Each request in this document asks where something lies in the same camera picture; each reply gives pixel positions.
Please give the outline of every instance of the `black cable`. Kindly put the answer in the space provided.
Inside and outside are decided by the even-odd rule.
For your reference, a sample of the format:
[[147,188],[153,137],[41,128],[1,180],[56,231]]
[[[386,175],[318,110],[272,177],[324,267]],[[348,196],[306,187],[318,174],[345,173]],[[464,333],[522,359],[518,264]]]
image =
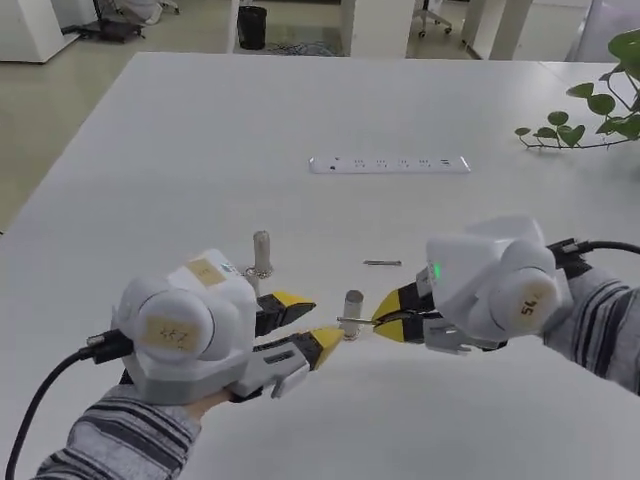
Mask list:
[[635,253],[640,255],[640,247],[625,242],[608,242],[608,241],[586,241],[575,245],[575,253],[582,255],[583,253],[593,252],[594,250],[620,250],[623,252]]
[[66,369],[78,363],[82,360],[93,359],[96,365],[109,362],[117,358],[126,357],[133,353],[133,342],[129,340],[120,330],[109,330],[95,335],[87,340],[88,347],[81,348],[73,355],[69,355],[60,364],[54,368],[51,373],[44,379],[44,382],[40,385],[36,391],[27,412],[24,414],[16,440],[13,443],[11,449],[11,455],[7,462],[7,469],[5,471],[5,480],[14,480],[16,474],[16,466],[18,465],[18,458],[24,445],[24,441],[27,438],[29,427],[33,422],[36,411],[42,402],[43,397],[47,393],[47,390],[51,387],[53,382],[64,372]]
[[42,401],[42,398],[49,390],[49,387],[56,381],[56,379],[64,372],[67,368],[72,366],[73,364],[80,362],[82,360],[87,360],[91,358],[91,349],[83,348],[78,350],[73,355],[69,355],[65,358],[60,364],[54,368],[51,373],[45,378],[44,382],[40,385],[40,388],[36,391],[31,403],[29,404],[29,408],[27,408],[27,412],[24,414],[24,418],[22,419],[22,423],[20,424],[20,428],[18,429],[18,434],[16,435],[16,440],[13,443],[13,448],[11,449],[11,455],[9,456],[9,461],[7,462],[7,470],[4,474],[5,480],[14,480],[16,473],[16,466],[18,464],[18,458],[20,457],[20,451],[22,450],[22,446],[24,445],[24,441],[27,438],[27,432],[29,431],[29,427],[33,422],[33,417],[36,414],[36,410]]

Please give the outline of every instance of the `power strip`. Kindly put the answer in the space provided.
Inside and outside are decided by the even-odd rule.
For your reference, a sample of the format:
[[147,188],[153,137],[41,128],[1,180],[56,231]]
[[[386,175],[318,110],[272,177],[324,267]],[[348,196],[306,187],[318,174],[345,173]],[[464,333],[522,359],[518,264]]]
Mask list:
[[469,173],[463,157],[435,159],[364,159],[357,157],[314,157],[309,160],[312,173]]

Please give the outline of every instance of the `white desk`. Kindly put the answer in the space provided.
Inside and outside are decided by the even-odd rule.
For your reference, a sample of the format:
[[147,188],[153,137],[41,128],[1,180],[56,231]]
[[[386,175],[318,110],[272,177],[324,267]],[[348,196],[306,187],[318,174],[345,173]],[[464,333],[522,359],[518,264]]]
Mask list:
[[[537,63],[138,54],[0,241],[2,458],[37,385],[108,327],[132,276],[212,246],[247,263],[255,230],[273,243],[263,291],[318,302],[294,330],[331,322],[349,288],[371,314],[422,268],[428,235],[474,219],[525,211],[549,240],[640,243],[637,176],[620,173],[637,171],[637,147],[538,155],[512,136],[575,105],[564,90]],[[465,155],[473,173],[306,167],[319,154],[437,151]],[[367,268],[368,257],[405,266]],[[640,280],[638,259],[594,260]],[[120,371],[86,364],[55,384],[17,478]],[[534,339],[457,358],[364,336],[282,401],[212,411],[182,479],[632,478],[639,411]]]

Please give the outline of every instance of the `striped sleeve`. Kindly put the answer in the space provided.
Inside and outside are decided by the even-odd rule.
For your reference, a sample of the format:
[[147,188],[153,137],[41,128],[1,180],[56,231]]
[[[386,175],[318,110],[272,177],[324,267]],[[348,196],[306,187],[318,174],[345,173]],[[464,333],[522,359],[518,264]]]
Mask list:
[[569,280],[572,314],[543,333],[548,347],[640,394],[640,289],[598,268]]
[[175,479],[199,432],[182,407],[148,405],[119,385],[78,419],[34,480]]

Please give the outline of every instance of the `metal rod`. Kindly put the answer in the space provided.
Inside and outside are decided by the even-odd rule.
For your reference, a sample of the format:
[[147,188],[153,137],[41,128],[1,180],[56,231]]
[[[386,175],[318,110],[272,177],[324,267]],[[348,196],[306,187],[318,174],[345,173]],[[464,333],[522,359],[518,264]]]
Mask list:
[[[344,310],[342,316],[345,318],[358,318],[362,314],[362,303],[364,295],[359,290],[349,290],[344,297]],[[344,330],[345,340],[355,340],[360,335],[360,325],[352,323],[340,323],[340,328]]]
[[390,266],[390,267],[401,267],[402,262],[400,260],[365,260],[365,265],[372,266]]
[[253,287],[253,291],[256,292],[256,297],[260,296],[260,278],[255,273],[245,274],[244,278]]
[[349,318],[349,317],[338,317],[338,322],[340,323],[355,323],[358,325],[375,325],[371,320],[365,320],[364,318]]
[[255,254],[255,263],[253,268],[260,278],[266,278],[271,275],[273,267],[271,266],[271,239],[269,233],[262,230],[253,234],[253,251]]

